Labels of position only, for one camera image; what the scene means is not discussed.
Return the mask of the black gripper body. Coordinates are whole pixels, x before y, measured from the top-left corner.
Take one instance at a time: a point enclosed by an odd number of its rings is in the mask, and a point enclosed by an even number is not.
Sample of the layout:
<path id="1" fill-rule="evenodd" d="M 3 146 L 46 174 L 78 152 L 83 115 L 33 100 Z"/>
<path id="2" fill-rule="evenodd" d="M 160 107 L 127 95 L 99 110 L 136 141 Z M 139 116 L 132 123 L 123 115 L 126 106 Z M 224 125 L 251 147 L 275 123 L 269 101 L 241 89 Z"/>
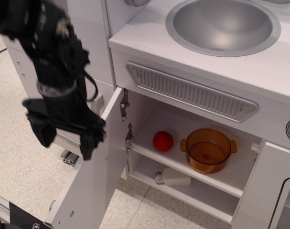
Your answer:
<path id="1" fill-rule="evenodd" d="M 82 135 L 94 135 L 104 141 L 106 122 L 87 105 L 85 81 L 71 81 L 69 85 L 54 87 L 37 83 L 42 99 L 24 100 L 22 105 L 29 116 L 47 120 L 53 127 Z"/>

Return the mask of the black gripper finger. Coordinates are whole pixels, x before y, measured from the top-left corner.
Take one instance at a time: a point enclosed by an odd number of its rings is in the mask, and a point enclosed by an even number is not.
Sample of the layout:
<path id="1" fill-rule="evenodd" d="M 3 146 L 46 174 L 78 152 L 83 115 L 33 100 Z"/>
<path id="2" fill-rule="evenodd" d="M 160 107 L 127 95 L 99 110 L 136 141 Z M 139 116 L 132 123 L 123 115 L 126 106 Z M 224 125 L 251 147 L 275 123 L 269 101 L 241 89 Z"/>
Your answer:
<path id="1" fill-rule="evenodd" d="M 80 151 L 84 160 L 90 160 L 92 152 L 97 148 L 99 139 L 94 135 L 82 135 L 80 137 Z"/>
<path id="2" fill-rule="evenodd" d="M 49 147 L 56 136 L 56 128 L 44 119 L 29 116 L 28 120 L 31 124 L 33 133 L 41 145 L 44 147 Z"/>

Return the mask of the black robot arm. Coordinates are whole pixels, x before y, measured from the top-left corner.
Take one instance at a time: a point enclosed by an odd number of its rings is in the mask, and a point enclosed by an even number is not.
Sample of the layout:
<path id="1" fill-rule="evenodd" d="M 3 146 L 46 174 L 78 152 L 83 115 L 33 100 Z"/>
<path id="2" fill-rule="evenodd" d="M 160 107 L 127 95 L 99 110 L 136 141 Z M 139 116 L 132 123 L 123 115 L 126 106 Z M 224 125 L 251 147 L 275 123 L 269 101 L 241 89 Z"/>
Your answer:
<path id="1" fill-rule="evenodd" d="M 42 98 L 22 104 L 39 142 L 49 147 L 58 129 L 77 134 L 89 160 L 106 123 L 87 106 L 88 52 L 67 14 L 48 0 L 0 0 L 0 34 L 19 40 L 34 65 Z"/>

